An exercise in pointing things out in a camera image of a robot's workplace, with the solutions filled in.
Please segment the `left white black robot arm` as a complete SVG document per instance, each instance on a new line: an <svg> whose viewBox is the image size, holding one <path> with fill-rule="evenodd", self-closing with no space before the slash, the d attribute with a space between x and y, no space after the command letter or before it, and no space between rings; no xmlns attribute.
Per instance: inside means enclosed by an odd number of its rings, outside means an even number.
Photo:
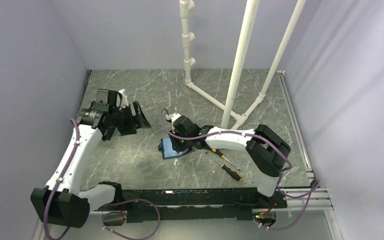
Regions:
<svg viewBox="0 0 384 240"><path fill-rule="evenodd" d="M81 228L91 212L102 206L119 209L124 203L122 185L101 181L86 191L81 183L93 152L100 142L110 141L114 132L133 135L149 129L138 101L125 89L98 89L88 108L80 109L73 123L69 145L43 188L34 188L30 200L44 224Z"/></svg>

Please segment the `dark blue card holder wallet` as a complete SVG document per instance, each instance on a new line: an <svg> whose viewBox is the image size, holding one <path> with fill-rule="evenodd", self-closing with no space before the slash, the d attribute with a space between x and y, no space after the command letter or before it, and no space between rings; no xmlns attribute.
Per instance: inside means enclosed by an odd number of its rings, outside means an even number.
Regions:
<svg viewBox="0 0 384 240"><path fill-rule="evenodd" d="M161 152L161 157L163 160L175 159L187 155L193 151L192 147L189 147L181 152L175 151L173 149L172 141L169 138L161 138L157 149L159 152Z"/></svg>

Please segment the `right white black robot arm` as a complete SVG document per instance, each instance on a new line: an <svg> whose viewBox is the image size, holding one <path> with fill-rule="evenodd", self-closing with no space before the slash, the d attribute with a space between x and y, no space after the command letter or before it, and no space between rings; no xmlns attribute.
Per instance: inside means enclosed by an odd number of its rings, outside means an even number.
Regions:
<svg viewBox="0 0 384 240"><path fill-rule="evenodd" d="M265 124L255 129L230 130L213 125L198 126L179 113L163 117L171 124L168 131L172 148L183 152L188 148L216 152L221 149L242 151L253 160L262 177L255 194L256 203L267 208L275 201L275 191L281 175L292 164L288 160L290 145Z"/></svg>

